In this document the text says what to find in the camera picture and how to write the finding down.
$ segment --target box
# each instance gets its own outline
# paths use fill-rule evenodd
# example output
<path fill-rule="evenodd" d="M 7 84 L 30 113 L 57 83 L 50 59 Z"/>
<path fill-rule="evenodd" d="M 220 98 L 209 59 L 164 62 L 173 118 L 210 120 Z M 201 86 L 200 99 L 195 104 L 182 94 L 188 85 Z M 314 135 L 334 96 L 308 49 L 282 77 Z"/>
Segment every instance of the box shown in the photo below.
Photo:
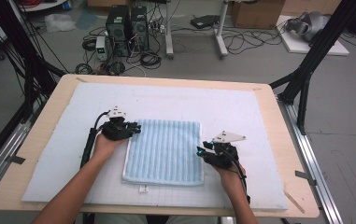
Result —
<path fill-rule="evenodd" d="M 285 0 L 259 0 L 255 4 L 234 3 L 231 18 L 234 27 L 274 29 Z"/>
<path fill-rule="evenodd" d="M 89 7 L 111 7 L 113 5 L 131 5 L 131 0 L 87 0 Z"/>
<path fill-rule="evenodd" d="M 322 14 L 332 15 L 341 0 L 286 0 L 282 15 L 300 16 L 303 12 L 318 11 Z"/>

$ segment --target gray floor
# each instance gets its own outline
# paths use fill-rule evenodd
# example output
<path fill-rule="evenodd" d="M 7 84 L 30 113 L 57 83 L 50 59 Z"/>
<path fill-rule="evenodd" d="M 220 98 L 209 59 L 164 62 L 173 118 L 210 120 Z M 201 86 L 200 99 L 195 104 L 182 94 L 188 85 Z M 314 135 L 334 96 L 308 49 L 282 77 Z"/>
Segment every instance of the gray floor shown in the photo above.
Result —
<path fill-rule="evenodd" d="M 212 2 L 200 11 L 203 14 L 210 14 L 209 11 L 217 14 L 219 6 L 219 1 Z M 200 16 L 198 8 L 197 5 L 188 6 L 187 2 L 182 1 L 173 23 L 190 27 L 192 15 Z M 37 13 L 36 17 L 41 20 L 42 16 L 55 12 L 63 13 L 55 8 Z M 85 10 L 72 10 L 67 14 L 74 21 L 80 22 L 80 29 L 43 36 L 66 68 L 73 71 L 78 63 L 82 63 L 82 37 L 91 29 L 104 25 L 105 20 L 96 19 Z M 226 25 L 231 26 L 231 21 L 227 20 Z M 340 41 L 350 55 L 327 56 L 316 70 L 309 90 L 306 131 L 343 221 L 356 223 L 356 47 L 344 40 Z M 281 44 L 250 49 L 220 60 L 212 34 L 175 34 L 174 43 L 175 59 L 167 60 L 162 48 L 162 66 L 157 70 L 145 70 L 147 77 L 271 83 L 294 71 L 305 57 L 303 54 L 288 53 Z M 43 50 L 48 55 L 48 61 L 59 66 L 50 51 L 46 48 Z M 125 75 L 144 76 L 139 69 L 132 69 Z M 21 102 L 20 87 L 11 65 L 7 60 L 0 61 L 0 131 Z M 0 212 L 0 223 L 27 223 L 35 215 Z M 273 218 L 260 218 L 260 221 L 281 223 Z M 289 221 L 325 223 L 323 217 L 291 218 Z"/>

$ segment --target person's left arm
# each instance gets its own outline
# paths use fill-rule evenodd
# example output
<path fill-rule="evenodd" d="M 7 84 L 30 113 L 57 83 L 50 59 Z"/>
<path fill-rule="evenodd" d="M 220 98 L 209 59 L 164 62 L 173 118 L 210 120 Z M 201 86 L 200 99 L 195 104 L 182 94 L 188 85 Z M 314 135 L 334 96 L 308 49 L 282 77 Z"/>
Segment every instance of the person's left arm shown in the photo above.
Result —
<path fill-rule="evenodd" d="M 91 159 L 43 208 L 33 223 L 73 223 L 102 167 L 122 142 L 110 141 L 99 134 Z"/>

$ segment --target striped towel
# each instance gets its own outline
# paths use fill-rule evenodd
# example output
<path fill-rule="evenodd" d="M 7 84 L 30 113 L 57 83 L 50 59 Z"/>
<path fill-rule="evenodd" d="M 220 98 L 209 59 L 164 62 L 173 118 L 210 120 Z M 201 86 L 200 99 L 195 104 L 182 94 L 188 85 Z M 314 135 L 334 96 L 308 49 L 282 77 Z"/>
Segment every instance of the striped towel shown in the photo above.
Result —
<path fill-rule="evenodd" d="M 195 186 L 204 182 L 200 123 L 140 119 L 142 132 L 129 143 L 122 179 L 136 184 Z"/>

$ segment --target person's right arm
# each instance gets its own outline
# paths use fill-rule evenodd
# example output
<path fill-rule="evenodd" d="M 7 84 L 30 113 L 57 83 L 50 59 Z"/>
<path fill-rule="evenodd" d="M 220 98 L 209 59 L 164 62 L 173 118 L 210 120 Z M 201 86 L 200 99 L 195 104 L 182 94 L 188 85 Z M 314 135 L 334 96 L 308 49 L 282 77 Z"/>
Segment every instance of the person's right arm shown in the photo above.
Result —
<path fill-rule="evenodd" d="M 251 210 L 247 196 L 242 187 L 239 175 L 236 168 L 233 166 L 230 170 L 214 167 L 221 176 L 221 185 L 230 198 L 234 208 L 236 224 L 257 224 L 258 221 Z"/>

